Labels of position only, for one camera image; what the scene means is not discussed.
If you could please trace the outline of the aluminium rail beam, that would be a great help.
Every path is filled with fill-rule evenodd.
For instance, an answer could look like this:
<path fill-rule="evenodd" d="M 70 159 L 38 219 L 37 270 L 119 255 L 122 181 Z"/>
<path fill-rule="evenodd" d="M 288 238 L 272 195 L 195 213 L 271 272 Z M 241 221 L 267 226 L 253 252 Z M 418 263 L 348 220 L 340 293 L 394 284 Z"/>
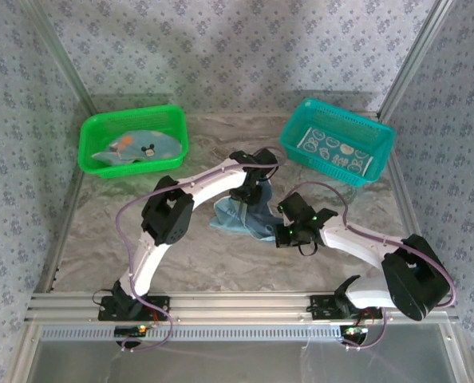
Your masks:
<path fill-rule="evenodd" d="M 34 294 L 26 325 L 95 325 L 103 294 L 57 292 Z M 312 323 L 307 292 L 170 293 L 169 313 L 181 325 L 279 325 Z"/>

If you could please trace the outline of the green plastic basket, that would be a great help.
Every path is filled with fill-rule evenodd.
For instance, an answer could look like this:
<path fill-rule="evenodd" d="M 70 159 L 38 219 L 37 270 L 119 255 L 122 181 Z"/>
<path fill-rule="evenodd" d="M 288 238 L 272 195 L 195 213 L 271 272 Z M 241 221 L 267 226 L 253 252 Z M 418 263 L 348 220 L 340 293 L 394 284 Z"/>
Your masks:
<path fill-rule="evenodd" d="M 176 138 L 182 152 L 168 160 L 108 166 L 92 158 L 108 144 L 129 131 L 150 130 Z M 131 176 L 147 172 L 159 172 L 178 168 L 187 155 L 189 139 L 187 121 L 183 109 L 176 105 L 160 105 L 138 109 L 127 109 L 91 116 L 81 126 L 78 149 L 78 164 L 90 174 L 104 179 Z"/>

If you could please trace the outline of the grey metal panel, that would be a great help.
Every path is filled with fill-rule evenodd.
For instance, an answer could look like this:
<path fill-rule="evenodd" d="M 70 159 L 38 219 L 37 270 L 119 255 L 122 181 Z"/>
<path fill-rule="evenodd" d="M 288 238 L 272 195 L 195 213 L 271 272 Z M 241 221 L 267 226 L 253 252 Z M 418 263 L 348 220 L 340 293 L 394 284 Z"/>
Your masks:
<path fill-rule="evenodd" d="M 340 342 L 169 342 L 125 352 L 117 341 L 42 341 L 22 347 L 10 383 L 474 383 L 443 324 L 375 326 L 377 345 Z"/>

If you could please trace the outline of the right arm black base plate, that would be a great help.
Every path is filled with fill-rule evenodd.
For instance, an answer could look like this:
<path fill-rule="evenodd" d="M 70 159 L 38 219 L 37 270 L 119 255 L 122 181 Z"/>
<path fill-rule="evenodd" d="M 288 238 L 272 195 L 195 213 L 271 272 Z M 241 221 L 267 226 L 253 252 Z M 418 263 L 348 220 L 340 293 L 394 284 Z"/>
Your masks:
<path fill-rule="evenodd" d="M 381 319 L 380 309 L 367 307 L 358 309 L 346 297 L 335 294 L 316 294 L 309 297 L 310 304 L 306 312 L 311 313 L 314 320 L 324 319 Z"/>

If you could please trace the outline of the aluminium frame post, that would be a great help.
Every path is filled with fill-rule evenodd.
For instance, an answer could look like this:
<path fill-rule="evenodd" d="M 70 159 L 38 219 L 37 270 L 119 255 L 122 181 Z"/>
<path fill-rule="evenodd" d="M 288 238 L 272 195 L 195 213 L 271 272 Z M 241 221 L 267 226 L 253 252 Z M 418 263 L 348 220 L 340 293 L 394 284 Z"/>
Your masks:
<path fill-rule="evenodd" d="M 386 123 L 409 87 L 432 43 L 443 26 L 455 0 L 435 0 L 412 47 L 392 83 L 381 108 L 377 112 L 380 122 Z"/>
<path fill-rule="evenodd" d="M 34 24 L 38 34 L 55 60 L 57 67 L 62 72 L 66 82 L 80 102 L 81 107 L 90 116 L 97 114 L 97 109 L 93 100 L 76 71 L 73 61 L 70 59 L 62 45 L 61 40 L 44 11 L 42 4 L 38 0 L 19 0 L 19 2 L 30 17 L 31 22 Z"/>

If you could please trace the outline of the polka dot Mickey towel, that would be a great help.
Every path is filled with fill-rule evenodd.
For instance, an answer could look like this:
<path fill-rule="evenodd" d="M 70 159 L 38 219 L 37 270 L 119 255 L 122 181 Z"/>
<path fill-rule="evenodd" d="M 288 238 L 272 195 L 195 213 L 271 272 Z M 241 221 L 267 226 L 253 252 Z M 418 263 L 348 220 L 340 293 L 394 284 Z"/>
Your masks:
<path fill-rule="evenodd" d="M 174 137 L 150 130 L 129 131 L 111 141 L 92 158 L 108 166 L 168 160 L 182 152 L 181 143 Z"/>

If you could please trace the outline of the teal plastic basket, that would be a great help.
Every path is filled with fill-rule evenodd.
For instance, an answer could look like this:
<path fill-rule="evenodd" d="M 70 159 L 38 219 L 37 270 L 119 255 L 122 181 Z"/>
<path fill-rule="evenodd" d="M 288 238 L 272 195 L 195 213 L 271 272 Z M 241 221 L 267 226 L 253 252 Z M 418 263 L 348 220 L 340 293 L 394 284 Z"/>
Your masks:
<path fill-rule="evenodd" d="M 345 144 L 373 156 L 366 174 L 360 176 L 336 167 L 296 148 L 309 127 L 322 130 Z M 396 133 L 364 116 L 315 99 L 305 99 L 294 111 L 280 136 L 290 160 L 354 187 L 372 183 L 380 178 L 393 149 Z"/>

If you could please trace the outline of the navy blue printed towel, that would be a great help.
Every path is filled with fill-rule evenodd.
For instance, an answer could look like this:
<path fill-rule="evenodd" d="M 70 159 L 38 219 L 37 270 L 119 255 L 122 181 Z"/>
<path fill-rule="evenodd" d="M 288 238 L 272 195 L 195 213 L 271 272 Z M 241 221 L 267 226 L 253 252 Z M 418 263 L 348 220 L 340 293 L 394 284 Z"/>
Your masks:
<path fill-rule="evenodd" d="M 272 243 L 275 241 L 275 228 L 283 220 L 275 217 L 269 206 L 272 197 L 272 186 L 269 180 L 260 181 L 262 195 L 256 205 L 248 205 L 224 197 L 214 203 L 215 216 L 211 219 L 212 227 L 246 234 L 254 239 Z"/>

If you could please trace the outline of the teal bunny print towel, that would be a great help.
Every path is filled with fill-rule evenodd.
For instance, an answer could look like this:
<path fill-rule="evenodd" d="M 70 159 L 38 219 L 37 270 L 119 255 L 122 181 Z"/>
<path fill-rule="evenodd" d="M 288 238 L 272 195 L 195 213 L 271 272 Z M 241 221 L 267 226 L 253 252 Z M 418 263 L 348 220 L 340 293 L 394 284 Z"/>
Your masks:
<path fill-rule="evenodd" d="M 309 127 L 296 148 L 353 174 L 364 176 L 373 156 L 358 150 L 322 130 Z"/>

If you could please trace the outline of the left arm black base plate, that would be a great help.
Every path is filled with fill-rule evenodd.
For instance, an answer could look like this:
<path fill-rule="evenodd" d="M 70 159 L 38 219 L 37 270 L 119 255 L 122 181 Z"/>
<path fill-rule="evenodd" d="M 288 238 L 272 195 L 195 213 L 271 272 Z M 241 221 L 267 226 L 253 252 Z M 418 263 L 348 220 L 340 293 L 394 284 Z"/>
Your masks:
<path fill-rule="evenodd" d="M 165 295 L 147 296 L 146 301 L 158 306 L 164 311 L 170 310 L 170 298 Z M 101 299 L 101 307 L 99 308 L 97 319 L 101 322 L 130 322 L 130 321 L 166 321 L 164 314 L 159 313 L 147 306 L 141 306 L 140 310 L 130 317 L 115 301 L 113 296 L 104 296 Z"/>

